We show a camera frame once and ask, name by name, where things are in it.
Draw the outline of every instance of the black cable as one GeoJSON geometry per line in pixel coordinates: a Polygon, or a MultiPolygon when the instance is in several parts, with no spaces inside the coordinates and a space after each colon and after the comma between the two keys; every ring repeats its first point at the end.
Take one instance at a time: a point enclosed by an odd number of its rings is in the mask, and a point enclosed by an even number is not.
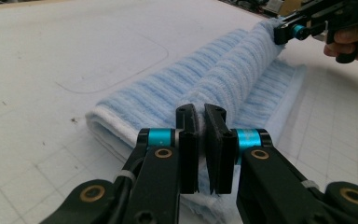
{"type": "MultiPolygon", "coordinates": [[[[143,162],[144,158],[138,159],[131,165],[129,171],[137,176],[143,162]]],[[[132,181],[125,176],[119,176],[115,181],[115,185],[117,185],[115,195],[119,196],[110,209],[111,215],[107,221],[108,224],[122,223],[130,199],[131,189],[133,188],[132,181]]]]}

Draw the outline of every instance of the metal bolt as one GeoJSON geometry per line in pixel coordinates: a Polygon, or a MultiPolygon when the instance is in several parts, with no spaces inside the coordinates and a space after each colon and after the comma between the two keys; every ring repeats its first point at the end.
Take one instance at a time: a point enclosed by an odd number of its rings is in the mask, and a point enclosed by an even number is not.
{"type": "Polygon", "coordinates": [[[269,158],[269,154],[266,151],[260,149],[253,150],[251,154],[259,160],[266,160],[269,158]]]}
{"type": "Polygon", "coordinates": [[[101,185],[92,185],[83,189],[80,193],[80,200],[85,203],[93,203],[100,200],[104,195],[105,189],[101,185]]]}
{"type": "Polygon", "coordinates": [[[158,224],[153,213],[150,211],[141,211],[135,215],[136,224],[158,224]]]}
{"type": "Polygon", "coordinates": [[[339,190],[341,196],[351,203],[358,205],[358,190],[350,188],[342,188],[339,190]]]}
{"type": "Polygon", "coordinates": [[[160,159],[169,158],[171,155],[172,155],[172,151],[167,148],[161,148],[155,152],[155,156],[160,159]]]}

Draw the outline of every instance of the white table surface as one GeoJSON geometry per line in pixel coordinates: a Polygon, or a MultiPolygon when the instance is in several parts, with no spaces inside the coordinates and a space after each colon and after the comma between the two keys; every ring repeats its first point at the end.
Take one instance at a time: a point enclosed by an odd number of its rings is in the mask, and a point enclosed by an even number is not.
{"type": "MultiPolygon", "coordinates": [[[[115,176],[122,163],[84,119],[100,99],[260,20],[215,0],[0,7],[0,223],[37,223],[78,184],[115,176]]],[[[335,63],[323,45],[293,40],[280,56],[309,70],[275,143],[322,189],[358,184],[358,63],[335,63]]]]}

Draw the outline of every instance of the blue metal part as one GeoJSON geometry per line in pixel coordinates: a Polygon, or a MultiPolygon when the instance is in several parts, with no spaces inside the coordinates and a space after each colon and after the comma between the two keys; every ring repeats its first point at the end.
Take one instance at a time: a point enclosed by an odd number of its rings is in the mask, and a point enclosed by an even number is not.
{"type": "Polygon", "coordinates": [[[150,129],[148,136],[149,147],[169,147],[171,145],[171,129],[150,129]]]}
{"type": "Polygon", "coordinates": [[[304,28],[305,28],[305,26],[303,26],[303,25],[295,25],[295,26],[292,28],[292,37],[294,37],[294,38],[296,38],[296,39],[299,39],[299,40],[304,39],[304,38],[302,37],[302,35],[300,34],[300,31],[301,31],[302,29],[304,29],[304,28]]]}
{"type": "Polygon", "coordinates": [[[241,165],[242,154],[249,147],[260,147],[260,134],[256,129],[236,129],[238,135],[239,157],[237,165],[241,165]]]}

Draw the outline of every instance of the towel fold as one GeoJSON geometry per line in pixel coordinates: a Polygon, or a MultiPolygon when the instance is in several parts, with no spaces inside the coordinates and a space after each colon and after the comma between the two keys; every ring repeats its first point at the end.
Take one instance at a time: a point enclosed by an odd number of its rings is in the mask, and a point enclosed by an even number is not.
{"type": "MultiPolygon", "coordinates": [[[[278,24],[277,20],[262,21],[249,33],[231,32],[112,93],[86,115],[91,132],[124,161],[140,129],[175,127],[179,105],[195,105],[203,133],[203,105],[208,103],[227,110],[229,128],[265,128],[277,143],[305,75],[303,66],[276,60],[282,51],[272,39],[278,24]]],[[[238,219],[237,170],[233,193],[217,197],[209,195],[208,175],[201,166],[200,194],[183,196],[183,204],[210,223],[238,219]]]]}

